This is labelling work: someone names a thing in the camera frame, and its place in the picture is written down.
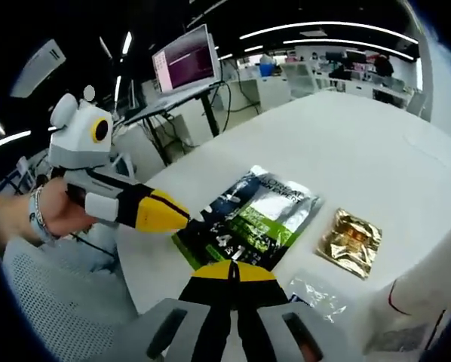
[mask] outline wristband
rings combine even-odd
[[[46,227],[43,215],[39,210],[39,195],[41,194],[43,187],[38,187],[32,192],[29,198],[28,212],[29,212],[29,223],[31,224],[32,230],[37,234],[41,241],[46,244],[54,245],[54,241],[60,237],[51,234],[51,232]]]

